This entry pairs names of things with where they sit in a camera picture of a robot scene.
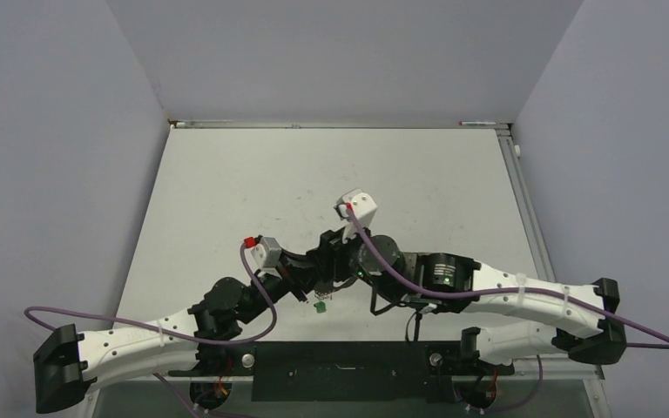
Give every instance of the small green cube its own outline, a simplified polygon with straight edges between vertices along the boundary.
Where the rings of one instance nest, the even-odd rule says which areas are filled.
[[[320,300],[320,301],[314,303],[314,307],[316,308],[316,312],[318,314],[323,314],[323,313],[327,312],[327,304],[324,303],[323,300]]]

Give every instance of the purple cable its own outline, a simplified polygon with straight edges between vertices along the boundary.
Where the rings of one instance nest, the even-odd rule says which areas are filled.
[[[418,285],[408,281],[406,278],[401,276],[399,272],[397,272],[387,261],[386,259],[383,258],[383,256],[378,253],[378,249],[375,248],[375,245],[373,244],[373,241],[370,240],[370,237],[365,233],[365,228],[362,226],[360,223],[360,220],[355,216],[355,213],[353,212],[353,209],[351,207],[348,207],[348,219],[350,222],[355,225],[355,228],[357,229],[358,235],[360,235],[360,238],[362,239],[362,242],[365,243],[365,246],[370,250],[370,252],[373,254],[376,260],[378,260],[378,264],[381,265],[387,272],[389,272],[396,280],[398,280],[401,284],[404,286],[408,287],[409,289],[413,290],[414,292],[421,293],[425,296],[429,296],[431,298],[436,298],[436,299],[468,299],[468,298],[475,298],[477,296],[486,296],[489,294],[506,294],[506,293],[519,293],[519,288],[518,287],[503,287],[500,289],[485,289],[485,290],[475,290],[471,292],[460,292],[460,293],[445,293],[445,292],[433,292],[431,290],[427,290],[423,287],[419,287]],[[525,287],[524,291],[526,293],[538,293],[538,294],[544,294],[546,296],[552,296],[554,298],[558,298],[561,300],[565,299],[565,295],[560,293],[560,292],[553,292],[551,290],[547,289],[541,289],[538,287]],[[651,335],[659,340],[665,341],[668,344],[650,344],[646,342],[628,342],[627,346],[628,347],[635,347],[635,348],[658,348],[658,349],[664,349],[664,350],[669,350],[669,336],[664,335],[662,333],[659,333],[658,331],[655,331],[654,329],[650,329],[648,327],[642,326],[638,324],[637,322],[634,322],[632,320],[628,320],[627,318],[623,318],[615,313],[607,312],[604,309],[600,309],[598,307],[593,306],[590,303],[586,303],[580,299],[576,299],[574,297],[568,296],[568,301],[574,305],[577,305],[579,307],[588,309],[589,311],[592,311],[596,314],[604,315],[606,318],[611,318],[613,320],[618,320],[619,322],[627,325],[628,327],[632,327],[634,329],[637,329],[638,331],[642,331],[645,334]]]
[[[268,296],[265,287],[260,283],[257,277],[255,277],[255,273],[253,272],[253,269],[250,268],[250,265],[247,263],[247,258],[245,257],[245,244],[242,244],[240,247],[240,258],[242,259],[242,266],[245,267],[245,271],[247,272],[247,275],[250,276],[250,280],[253,282],[255,287],[258,288],[260,291],[260,294],[262,294],[263,299],[267,302],[268,306],[270,307],[270,312],[273,314],[273,320],[271,320],[270,325],[260,334],[257,334],[252,337],[248,338],[243,338],[241,340],[230,340],[230,341],[217,341],[217,340],[207,340],[204,338],[198,338],[194,337],[191,335],[185,335],[181,333],[177,333],[175,331],[171,331],[169,329],[164,329],[163,328],[163,334],[171,335],[173,337],[180,338],[181,340],[189,340],[193,342],[197,342],[199,344],[208,344],[210,346],[233,346],[236,344],[244,344],[246,342],[253,342],[257,341],[260,338],[263,338],[264,336],[270,334],[271,331],[273,331],[273,328],[275,327],[275,324],[278,322],[278,313],[275,311],[275,305],[273,301],[270,299],[270,296]],[[51,331],[55,331],[55,327],[52,325],[48,324],[47,322],[44,322],[37,317],[35,317],[32,312],[50,312],[53,314],[61,314],[61,315],[66,315],[66,316],[72,316],[74,318],[84,318],[87,320],[111,320],[114,322],[118,322],[120,324],[126,324],[126,325],[131,325],[133,327],[137,328],[143,328],[147,329],[149,331],[154,331],[156,333],[160,332],[160,328],[155,327],[153,325],[145,324],[143,322],[140,322],[138,320],[128,320],[126,318],[119,318],[116,316],[109,316],[109,315],[97,315],[94,313],[83,313],[83,312],[76,312],[76,311],[71,311],[69,309],[62,309],[59,307],[28,307],[24,309],[24,316],[26,316],[29,320],[32,322],[38,324],[41,327],[45,327]]]
[[[152,374],[153,376],[157,377],[160,382],[162,382],[164,385],[166,385],[167,388],[171,389],[173,394],[175,395],[176,398],[180,401],[180,403],[183,404],[184,407],[188,410],[188,412],[194,417],[194,418],[199,418],[199,415],[196,414],[196,411],[193,410],[193,405],[189,401],[186,400],[186,397],[180,393],[178,388],[174,387],[171,382],[169,382],[165,377],[163,377],[161,374],[155,373]],[[214,410],[209,410],[209,414],[211,415],[217,415],[217,416],[223,416],[226,418],[253,418],[250,415],[242,415],[242,414],[232,414],[231,412],[220,412],[220,411],[214,411]]]
[[[196,396],[196,399],[193,400],[193,403],[198,404],[199,402],[201,402],[202,399],[206,398],[208,395],[213,393],[214,393],[213,388],[207,390],[206,392],[202,392],[199,396]]]
[[[540,388],[542,387],[542,382],[543,382],[543,378],[544,378],[543,369],[542,369],[542,359],[540,359],[540,356],[537,356],[537,367],[538,367],[537,385],[535,385],[535,388],[532,389],[532,391],[530,392],[530,394],[527,395],[526,398],[522,399],[521,401],[519,401],[517,403],[513,403],[513,404],[507,405],[505,407],[484,409],[483,413],[484,414],[496,414],[496,413],[499,413],[499,412],[511,411],[512,409],[521,408],[524,405],[530,403],[533,399],[535,399],[535,396],[537,396],[537,394],[540,392]],[[459,394],[456,394],[456,395],[457,395],[458,401],[461,401],[462,399],[460,398],[460,395]],[[473,407],[470,404],[468,406],[473,408],[473,409],[479,410],[479,411],[481,410],[480,408]]]

